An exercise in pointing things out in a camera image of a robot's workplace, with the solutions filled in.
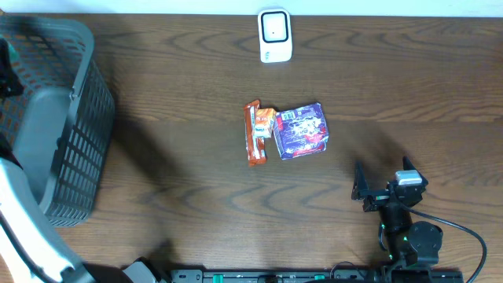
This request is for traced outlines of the purple snack package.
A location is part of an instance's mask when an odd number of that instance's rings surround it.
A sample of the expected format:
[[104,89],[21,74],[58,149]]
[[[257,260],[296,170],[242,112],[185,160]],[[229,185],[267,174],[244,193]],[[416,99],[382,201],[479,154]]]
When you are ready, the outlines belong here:
[[319,102],[278,112],[273,132],[282,160],[323,152],[329,141],[329,129]]

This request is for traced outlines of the orange snack bar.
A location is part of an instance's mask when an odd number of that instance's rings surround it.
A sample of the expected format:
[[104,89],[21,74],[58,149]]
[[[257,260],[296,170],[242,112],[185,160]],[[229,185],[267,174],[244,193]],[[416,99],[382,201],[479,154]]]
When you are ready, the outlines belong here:
[[265,164],[267,162],[264,139],[257,138],[253,135],[255,114],[259,106],[259,100],[254,100],[244,106],[245,141],[248,165],[250,167]]

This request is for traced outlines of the small orange white packet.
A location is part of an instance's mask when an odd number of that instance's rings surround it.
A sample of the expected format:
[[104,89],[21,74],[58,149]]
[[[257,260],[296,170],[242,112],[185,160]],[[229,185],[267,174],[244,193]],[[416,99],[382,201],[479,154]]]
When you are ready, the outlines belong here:
[[270,138],[276,121],[274,108],[259,108],[255,111],[255,122],[252,134],[255,138]]

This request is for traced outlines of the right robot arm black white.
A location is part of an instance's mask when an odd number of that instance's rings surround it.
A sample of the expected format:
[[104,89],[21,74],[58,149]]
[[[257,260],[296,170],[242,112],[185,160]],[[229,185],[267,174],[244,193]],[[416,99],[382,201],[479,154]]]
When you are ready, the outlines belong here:
[[414,222],[411,208],[422,201],[428,180],[402,158],[403,169],[383,189],[371,189],[360,163],[355,165],[352,200],[360,200],[365,212],[380,215],[379,241],[390,263],[376,275],[382,282],[432,282],[431,267],[439,262],[443,231],[430,222]]

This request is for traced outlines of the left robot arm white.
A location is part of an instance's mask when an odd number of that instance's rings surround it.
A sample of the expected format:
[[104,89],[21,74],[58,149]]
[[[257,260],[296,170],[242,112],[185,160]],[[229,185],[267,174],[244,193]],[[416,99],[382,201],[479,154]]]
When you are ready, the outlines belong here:
[[115,105],[92,39],[1,34],[1,254],[17,282],[93,282],[57,232],[94,206]]

